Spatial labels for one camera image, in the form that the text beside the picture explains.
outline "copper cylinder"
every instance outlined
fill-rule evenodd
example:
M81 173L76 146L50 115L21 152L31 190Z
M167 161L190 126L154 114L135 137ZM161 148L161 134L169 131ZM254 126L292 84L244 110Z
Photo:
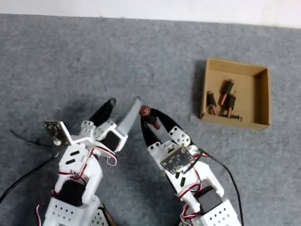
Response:
M209 111L210 111L210 114L212 115L217 115L217 110L216 110L216 107L212 106L209 108Z
M219 101L219 105L220 105L220 106L223 106L223 105L224 105L224 103L225 103L225 101L226 101L226 97L227 97L227 94L226 94L226 93L224 93L224 94L221 95L221 98L220 98L220 101Z
M148 116L151 113L151 108L149 106L146 105L142 105L140 108L140 112L139 114L144 117L144 116Z

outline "black cable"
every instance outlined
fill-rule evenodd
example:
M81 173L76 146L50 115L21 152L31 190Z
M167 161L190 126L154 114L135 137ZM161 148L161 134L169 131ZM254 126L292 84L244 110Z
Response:
M11 129L10 129L9 131L10 131L12 134L14 134L17 138L19 138L19 139L21 139L21 140L24 140L24 141L26 141L26 142L29 142L29 143L32 143L32 144L35 144L35 145L38 145L38 146L43 146L43 147L50 147L50 148L52 148L51 145L41 144L41 143L39 142L39 139L37 139L37 141L27 140L27 139L21 137L20 135L16 134L16 133L15 133L14 131L12 131Z
M43 168L44 166L46 166L48 163L50 163L51 161L53 161L56 157L58 156L58 153L55 156L52 156L50 159L46 160L45 162L43 162L41 165L39 165L38 167L34 168L33 170L29 171L28 173L26 173L25 175L23 175L20 179L18 179L16 182L14 182L4 193L3 195L0 197L0 205L3 202L4 198L8 195L8 193L14 188L16 187L18 184L20 184L24 179L26 179L27 177L29 177L31 174L35 173L36 171L38 171L39 169Z
M243 208L241 205L241 199L240 199L240 194L239 194L239 190L237 188L236 182L234 180L234 177L232 175L232 173L230 172L230 170L228 169L228 167L226 165L224 165L221 161L219 161L218 159L214 158L212 155L208 154L207 152L205 152L204 150L201 150L203 153L205 153L206 155L208 155L208 157L210 157L213 161L217 162L218 164L220 164L221 166L223 166L225 168L225 170L229 173L232 183L234 185L236 194L237 194L237 199L238 199L238 205L239 205L239 214L240 214L240 222L241 222L241 226L244 226L244 216L243 216Z

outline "cylindrical part in gripper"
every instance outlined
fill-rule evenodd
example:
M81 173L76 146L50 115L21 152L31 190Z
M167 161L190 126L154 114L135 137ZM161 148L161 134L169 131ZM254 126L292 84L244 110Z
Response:
M141 106L139 114L142 117L144 117L149 124L153 125L155 129L160 129L161 126L157 122L156 117L150 115L150 113L151 113L151 108L149 106L146 105Z

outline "screw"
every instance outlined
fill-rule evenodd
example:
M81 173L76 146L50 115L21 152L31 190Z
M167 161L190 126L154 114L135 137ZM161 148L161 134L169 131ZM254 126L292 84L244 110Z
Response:
M56 146L59 146L62 144L62 142L58 139L54 140L53 143L56 145Z

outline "brown cylindrical object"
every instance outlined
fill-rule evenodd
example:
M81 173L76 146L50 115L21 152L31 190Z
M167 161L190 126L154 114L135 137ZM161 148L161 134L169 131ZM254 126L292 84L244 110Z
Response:
M232 110L234 109L234 104L235 104L235 100L236 100L236 97L234 94L229 94L228 96L228 100L227 100L227 117L230 118L231 116L231 112Z
M146 120L153 125L153 127L155 129L160 129L160 124L157 122L157 119L153 116L150 115L151 113L151 108L149 106L146 106L146 105L142 105L141 108L140 108L140 112L139 114L142 116L142 117L145 117Z
M224 105L224 103L226 101L226 98L227 98L227 95L230 94L233 85L234 85L234 81L232 79L229 79L225 82L225 84L222 88L222 95L221 95L221 98L219 100L219 105L221 105L221 106Z

